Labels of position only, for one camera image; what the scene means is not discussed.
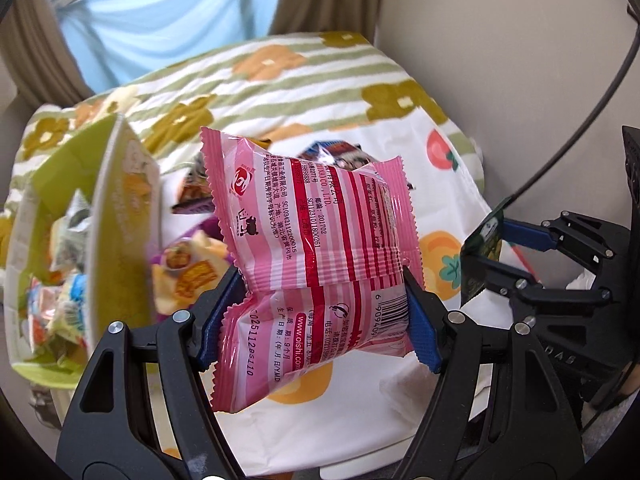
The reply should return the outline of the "blue white snack bag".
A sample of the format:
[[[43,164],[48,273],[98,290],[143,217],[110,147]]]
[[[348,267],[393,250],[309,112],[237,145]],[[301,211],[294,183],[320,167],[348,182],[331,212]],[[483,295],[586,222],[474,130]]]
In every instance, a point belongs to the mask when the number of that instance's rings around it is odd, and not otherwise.
[[[62,285],[45,285],[32,278],[27,294],[28,342],[37,351],[54,337],[84,344],[87,275],[71,273]]]

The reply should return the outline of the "striped flower bedspread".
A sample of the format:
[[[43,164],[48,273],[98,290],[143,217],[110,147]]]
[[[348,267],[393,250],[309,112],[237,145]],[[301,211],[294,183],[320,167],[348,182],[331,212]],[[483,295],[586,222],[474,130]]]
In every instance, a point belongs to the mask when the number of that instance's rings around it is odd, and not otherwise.
[[[280,141],[427,112],[478,188],[483,157],[399,64],[356,32],[306,32],[232,44],[149,73],[73,106],[43,104],[29,118],[1,214],[9,242],[29,178],[82,128],[122,113],[169,174],[195,154],[201,127]]]

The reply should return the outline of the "dark green snack bag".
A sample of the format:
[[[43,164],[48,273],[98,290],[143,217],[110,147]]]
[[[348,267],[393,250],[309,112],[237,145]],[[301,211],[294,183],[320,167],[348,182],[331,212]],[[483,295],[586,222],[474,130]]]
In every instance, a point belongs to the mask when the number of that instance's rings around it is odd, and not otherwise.
[[[506,200],[503,200],[480,222],[462,245],[460,252],[462,307],[485,289],[506,298],[511,296],[506,286],[486,284],[485,262],[499,262],[501,254],[505,206]]]

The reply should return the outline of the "white fruit print cloth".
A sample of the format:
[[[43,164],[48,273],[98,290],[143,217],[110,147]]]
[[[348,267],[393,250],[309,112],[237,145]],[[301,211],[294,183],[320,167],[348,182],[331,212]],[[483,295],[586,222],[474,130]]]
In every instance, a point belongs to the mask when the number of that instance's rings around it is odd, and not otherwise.
[[[488,213],[450,124],[423,110],[274,141],[202,133],[220,230],[153,263],[158,308],[239,273],[204,334],[208,387],[244,474],[326,467],[416,432],[435,385],[409,340],[404,272],[460,304],[461,246]]]

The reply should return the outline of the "light blue window cloth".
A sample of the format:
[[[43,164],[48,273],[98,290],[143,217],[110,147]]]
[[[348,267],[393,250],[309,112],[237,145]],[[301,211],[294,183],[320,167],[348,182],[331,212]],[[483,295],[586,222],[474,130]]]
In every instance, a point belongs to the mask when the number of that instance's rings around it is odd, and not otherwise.
[[[58,24],[96,92],[237,42],[266,36],[278,0],[76,0]]]

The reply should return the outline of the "left brown curtain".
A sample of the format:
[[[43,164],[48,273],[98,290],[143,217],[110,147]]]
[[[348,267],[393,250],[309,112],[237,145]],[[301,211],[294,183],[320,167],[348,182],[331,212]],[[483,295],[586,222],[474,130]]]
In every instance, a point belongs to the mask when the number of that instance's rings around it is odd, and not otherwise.
[[[49,0],[13,0],[1,20],[1,55],[31,107],[72,106],[94,95],[70,52]]]

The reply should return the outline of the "purple chip bag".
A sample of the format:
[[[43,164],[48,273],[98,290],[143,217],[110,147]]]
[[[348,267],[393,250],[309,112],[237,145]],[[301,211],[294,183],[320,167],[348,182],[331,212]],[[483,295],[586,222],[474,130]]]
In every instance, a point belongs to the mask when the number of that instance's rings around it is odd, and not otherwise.
[[[203,292],[217,287],[230,263],[227,245],[203,230],[168,245],[151,264],[158,315],[166,318],[189,309]]]

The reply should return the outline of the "pink striped snack bag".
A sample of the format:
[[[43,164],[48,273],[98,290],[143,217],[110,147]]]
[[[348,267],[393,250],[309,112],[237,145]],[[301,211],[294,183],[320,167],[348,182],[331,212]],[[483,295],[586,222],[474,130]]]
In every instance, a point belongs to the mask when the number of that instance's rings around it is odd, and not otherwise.
[[[405,270],[422,273],[400,158],[329,185],[302,161],[205,128],[202,153],[245,296],[222,318],[212,408],[236,413],[352,350],[410,351]]]

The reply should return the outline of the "brown red snack bag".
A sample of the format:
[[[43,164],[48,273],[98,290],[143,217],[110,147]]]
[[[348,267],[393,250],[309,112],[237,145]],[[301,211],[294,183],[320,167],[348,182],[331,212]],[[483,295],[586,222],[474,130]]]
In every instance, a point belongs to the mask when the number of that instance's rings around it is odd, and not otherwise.
[[[215,210],[207,181],[202,153],[190,161],[188,171],[178,187],[177,201],[171,206],[173,214],[211,214]]]

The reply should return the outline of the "grey character snack bag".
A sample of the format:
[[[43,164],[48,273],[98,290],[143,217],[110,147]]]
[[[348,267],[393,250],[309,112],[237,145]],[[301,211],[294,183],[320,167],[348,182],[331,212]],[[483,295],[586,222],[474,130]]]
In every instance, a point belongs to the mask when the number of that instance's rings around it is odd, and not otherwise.
[[[378,162],[376,158],[363,151],[359,144],[350,144],[341,140],[316,141],[309,144],[295,156],[301,160],[304,176],[309,182],[329,185],[335,168],[338,180],[346,181],[346,172],[359,170],[361,167]]]

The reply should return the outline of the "pale green snack bag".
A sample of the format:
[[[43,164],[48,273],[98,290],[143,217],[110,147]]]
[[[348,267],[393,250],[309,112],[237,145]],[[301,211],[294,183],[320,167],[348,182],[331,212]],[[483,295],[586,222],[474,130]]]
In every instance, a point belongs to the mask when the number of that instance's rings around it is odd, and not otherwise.
[[[50,232],[51,272],[85,272],[92,207],[80,188],[76,188],[63,217],[52,224]]]

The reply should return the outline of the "green cardboard box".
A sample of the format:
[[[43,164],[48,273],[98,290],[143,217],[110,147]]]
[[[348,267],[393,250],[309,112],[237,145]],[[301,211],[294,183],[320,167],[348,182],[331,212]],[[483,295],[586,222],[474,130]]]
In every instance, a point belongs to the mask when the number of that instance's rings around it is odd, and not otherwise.
[[[160,168],[121,114],[82,129],[26,180],[9,241],[4,282],[4,327],[12,368],[25,379],[73,389],[82,367],[54,350],[32,350],[27,297],[33,280],[54,281],[48,249],[53,222],[76,191],[91,205],[86,302],[86,348],[94,350],[107,325],[132,328],[154,318],[149,261],[160,250]]]

